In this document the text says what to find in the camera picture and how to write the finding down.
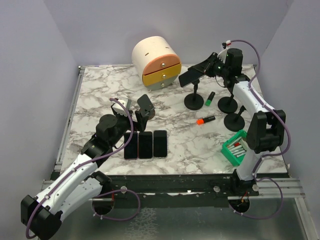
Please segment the brown round phone stand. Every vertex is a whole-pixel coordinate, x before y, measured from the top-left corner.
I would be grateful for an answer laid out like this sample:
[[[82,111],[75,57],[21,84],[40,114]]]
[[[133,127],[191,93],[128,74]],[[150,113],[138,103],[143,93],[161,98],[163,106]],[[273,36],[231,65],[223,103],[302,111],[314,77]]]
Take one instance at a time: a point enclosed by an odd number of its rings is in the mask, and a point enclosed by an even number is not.
[[[147,94],[143,94],[138,98],[137,104],[140,107],[139,113],[143,118],[148,117],[148,120],[151,120],[155,116],[155,107]]]

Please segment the white-edged back phone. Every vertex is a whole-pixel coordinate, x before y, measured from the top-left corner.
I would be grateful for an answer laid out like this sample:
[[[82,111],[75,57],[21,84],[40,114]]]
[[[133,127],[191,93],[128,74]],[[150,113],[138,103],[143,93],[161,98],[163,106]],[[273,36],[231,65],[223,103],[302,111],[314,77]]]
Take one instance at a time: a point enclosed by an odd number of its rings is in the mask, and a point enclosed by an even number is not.
[[[181,74],[178,77],[179,84],[182,88],[185,86],[196,82],[199,78],[201,78],[204,74],[194,68],[189,68],[186,72]]]

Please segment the grey-cased phone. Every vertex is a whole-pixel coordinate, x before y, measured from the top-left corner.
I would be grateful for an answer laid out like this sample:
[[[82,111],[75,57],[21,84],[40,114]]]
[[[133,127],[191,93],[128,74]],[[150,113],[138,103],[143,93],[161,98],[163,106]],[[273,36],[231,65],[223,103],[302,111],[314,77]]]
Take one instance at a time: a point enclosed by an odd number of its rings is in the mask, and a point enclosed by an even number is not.
[[[166,158],[168,155],[168,136],[166,130],[155,130],[153,132],[153,156]]]

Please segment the purple-edged black phone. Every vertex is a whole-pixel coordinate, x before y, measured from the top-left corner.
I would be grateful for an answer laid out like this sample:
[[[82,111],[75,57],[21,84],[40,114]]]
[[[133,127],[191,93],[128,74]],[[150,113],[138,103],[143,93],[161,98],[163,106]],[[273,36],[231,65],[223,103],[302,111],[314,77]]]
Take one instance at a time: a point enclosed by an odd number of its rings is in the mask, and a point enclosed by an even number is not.
[[[138,158],[138,133],[133,132],[132,138],[124,148],[125,160],[136,160]]]

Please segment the black back phone stand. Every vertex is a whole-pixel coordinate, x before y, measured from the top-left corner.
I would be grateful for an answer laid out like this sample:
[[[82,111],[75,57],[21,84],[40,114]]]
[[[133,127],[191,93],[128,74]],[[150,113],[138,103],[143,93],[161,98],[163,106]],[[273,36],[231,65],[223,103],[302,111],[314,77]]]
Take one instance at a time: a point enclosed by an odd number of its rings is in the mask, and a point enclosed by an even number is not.
[[[198,91],[198,85],[200,83],[200,80],[197,79],[192,82],[193,84],[193,93],[188,94],[184,98],[184,105],[187,109],[192,111],[197,111],[201,109],[204,105],[204,99],[203,97],[197,93]]]

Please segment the black round-base phone stand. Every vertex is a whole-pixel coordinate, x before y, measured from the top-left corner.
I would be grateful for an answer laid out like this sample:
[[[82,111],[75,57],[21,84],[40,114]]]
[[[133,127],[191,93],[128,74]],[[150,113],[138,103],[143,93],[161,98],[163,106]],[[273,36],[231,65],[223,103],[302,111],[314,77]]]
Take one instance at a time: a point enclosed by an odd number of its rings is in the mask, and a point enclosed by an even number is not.
[[[225,114],[235,113],[236,110],[238,109],[238,104],[234,99],[233,93],[230,96],[222,97],[218,101],[217,106],[219,110]]]

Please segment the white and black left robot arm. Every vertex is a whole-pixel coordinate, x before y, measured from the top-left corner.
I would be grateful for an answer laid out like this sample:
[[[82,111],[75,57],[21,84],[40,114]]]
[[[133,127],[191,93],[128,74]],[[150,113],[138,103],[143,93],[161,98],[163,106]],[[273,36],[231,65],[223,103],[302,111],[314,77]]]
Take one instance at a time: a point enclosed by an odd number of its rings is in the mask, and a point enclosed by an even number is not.
[[[103,115],[95,127],[95,133],[84,145],[73,163],[51,185],[35,197],[27,195],[20,204],[21,222],[26,226],[26,238],[52,238],[63,221],[78,207],[93,197],[106,197],[113,190],[110,179],[98,168],[123,147],[115,148],[118,141],[129,132],[124,142],[133,140],[133,133],[146,129],[149,118],[147,110],[120,113],[113,110]]]

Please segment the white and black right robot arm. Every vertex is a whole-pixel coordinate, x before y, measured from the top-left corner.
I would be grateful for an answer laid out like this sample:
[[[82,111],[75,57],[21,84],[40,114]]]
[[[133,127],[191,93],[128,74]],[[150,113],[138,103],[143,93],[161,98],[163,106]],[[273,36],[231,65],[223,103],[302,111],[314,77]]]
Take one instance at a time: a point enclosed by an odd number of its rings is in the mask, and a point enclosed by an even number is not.
[[[229,189],[240,196],[248,189],[247,181],[252,181],[260,166],[260,158],[268,156],[282,145],[286,114],[275,110],[253,88],[248,76],[242,73],[243,53],[238,48],[225,49],[225,59],[213,52],[206,60],[187,69],[179,76],[182,87],[198,80],[202,76],[221,77],[224,86],[236,97],[251,116],[246,135],[249,147],[244,159],[235,170],[236,179],[230,182]]]

